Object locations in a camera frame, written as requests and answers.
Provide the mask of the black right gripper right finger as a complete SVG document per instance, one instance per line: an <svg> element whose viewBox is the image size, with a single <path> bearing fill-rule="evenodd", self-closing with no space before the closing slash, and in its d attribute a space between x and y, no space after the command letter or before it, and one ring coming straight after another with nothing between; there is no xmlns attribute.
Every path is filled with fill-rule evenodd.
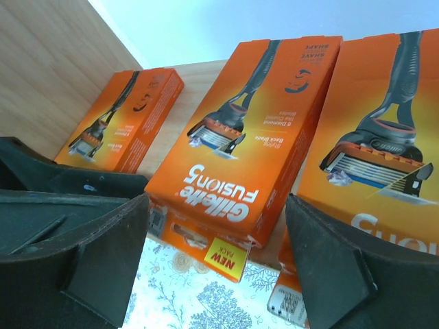
<svg viewBox="0 0 439 329"><path fill-rule="evenodd" d="M291 194L287 231L311 328L437 328L438 257L338 221Z"/></svg>

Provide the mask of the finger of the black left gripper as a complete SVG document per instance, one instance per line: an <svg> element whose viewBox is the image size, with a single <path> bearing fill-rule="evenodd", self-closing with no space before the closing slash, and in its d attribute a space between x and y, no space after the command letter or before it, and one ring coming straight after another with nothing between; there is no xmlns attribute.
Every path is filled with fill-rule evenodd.
<svg viewBox="0 0 439 329"><path fill-rule="evenodd" d="M128 198L1 190L1 254L67 233Z"/></svg>
<svg viewBox="0 0 439 329"><path fill-rule="evenodd" d="M132 199L147 183L142 175L58 164L16 137L1 138L2 189Z"/></svg>

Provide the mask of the wooden two-tier shelf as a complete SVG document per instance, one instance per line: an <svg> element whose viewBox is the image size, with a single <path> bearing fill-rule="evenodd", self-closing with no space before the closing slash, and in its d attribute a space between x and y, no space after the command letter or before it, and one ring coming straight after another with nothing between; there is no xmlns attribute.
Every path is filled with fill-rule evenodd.
<svg viewBox="0 0 439 329"><path fill-rule="evenodd" d="M158 168L222 62L186 64L187 87L137 175ZM88 1L1 2L1 138L52 160L115 71L138 62Z"/></svg>

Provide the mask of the floral table mat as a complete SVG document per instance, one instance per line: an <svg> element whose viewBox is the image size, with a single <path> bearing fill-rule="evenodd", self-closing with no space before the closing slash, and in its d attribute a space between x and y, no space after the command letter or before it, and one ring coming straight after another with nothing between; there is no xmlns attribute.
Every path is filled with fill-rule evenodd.
<svg viewBox="0 0 439 329"><path fill-rule="evenodd" d="M239 283L151 238L143 253L124 328L294 328L267 310L278 272L248 263Z"/></svg>

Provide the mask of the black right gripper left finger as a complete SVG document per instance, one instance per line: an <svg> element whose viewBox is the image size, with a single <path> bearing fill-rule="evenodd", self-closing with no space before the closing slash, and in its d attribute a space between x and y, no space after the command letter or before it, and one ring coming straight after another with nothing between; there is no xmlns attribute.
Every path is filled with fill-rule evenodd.
<svg viewBox="0 0 439 329"><path fill-rule="evenodd" d="M1 254L1 327L120 328L147 211L142 194L60 236Z"/></svg>

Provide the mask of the orange Gillette razor box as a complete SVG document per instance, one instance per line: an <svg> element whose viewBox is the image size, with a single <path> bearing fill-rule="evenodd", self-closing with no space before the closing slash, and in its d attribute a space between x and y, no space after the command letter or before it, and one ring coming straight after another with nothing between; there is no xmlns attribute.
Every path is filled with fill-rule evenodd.
<svg viewBox="0 0 439 329"><path fill-rule="evenodd" d="M116 72L55 162L135 173L183 88L175 69Z"/></svg>
<svg viewBox="0 0 439 329"><path fill-rule="evenodd" d="M438 30L343 42L293 195L438 257ZM287 224L268 310L311 328Z"/></svg>
<svg viewBox="0 0 439 329"><path fill-rule="evenodd" d="M339 36L237 45L145 188L154 236L241 280L307 155L341 45Z"/></svg>

